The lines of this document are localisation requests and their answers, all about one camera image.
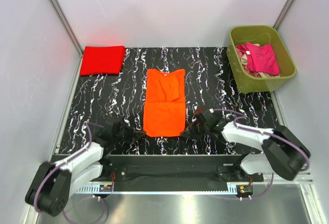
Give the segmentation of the orange t shirt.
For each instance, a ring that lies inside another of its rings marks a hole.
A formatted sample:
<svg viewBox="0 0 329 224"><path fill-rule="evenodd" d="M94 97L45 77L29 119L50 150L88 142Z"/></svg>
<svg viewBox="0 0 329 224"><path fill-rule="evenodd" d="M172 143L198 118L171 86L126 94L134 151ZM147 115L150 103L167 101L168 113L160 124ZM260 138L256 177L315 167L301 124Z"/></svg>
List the orange t shirt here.
<svg viewBox="0 0 329 224"><path fill-rule="evenodd" d="M149 137L177 137L185 129L185 70L147 72L143 130Z"/></svg>

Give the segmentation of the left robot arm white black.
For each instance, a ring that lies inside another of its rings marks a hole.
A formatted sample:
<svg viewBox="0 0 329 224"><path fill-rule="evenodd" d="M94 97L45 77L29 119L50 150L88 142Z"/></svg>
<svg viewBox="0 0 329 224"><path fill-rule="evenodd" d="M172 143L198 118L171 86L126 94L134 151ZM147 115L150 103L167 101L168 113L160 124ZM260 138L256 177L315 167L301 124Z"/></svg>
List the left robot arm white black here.
<svg viewBox="0 0 329 224"><path fill-rule="evenodd" d="M146 133L115 119L99 125L92 134L93 123L86 124L89 141L70 156L56 162L40 164L25 195L25 202L37 212L59 215L69 198L92 180L115 180L108 155L121 142L134 143Z"/></svg>

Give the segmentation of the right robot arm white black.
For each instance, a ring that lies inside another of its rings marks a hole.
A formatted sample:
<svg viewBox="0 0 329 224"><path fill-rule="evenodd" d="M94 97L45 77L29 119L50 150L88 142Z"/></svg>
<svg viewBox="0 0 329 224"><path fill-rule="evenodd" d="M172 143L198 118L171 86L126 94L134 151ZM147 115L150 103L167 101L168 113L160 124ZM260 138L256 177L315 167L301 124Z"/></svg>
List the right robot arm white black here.
<svg viewBox="0 0 329 224"><path fill-rule="evenodd" d="M224 119L225 109L202 109L194 113L195 121L180 136L197 140L205 135L213 139L224 139L228 143L239 143L255 148L258 154L243 155L226 170L225 180L244 180L258 173L276 174L293 181L310 167L310 151L283 125L276 128L258 128L240 124L246 115L237 111L232 121Z"/></svg>

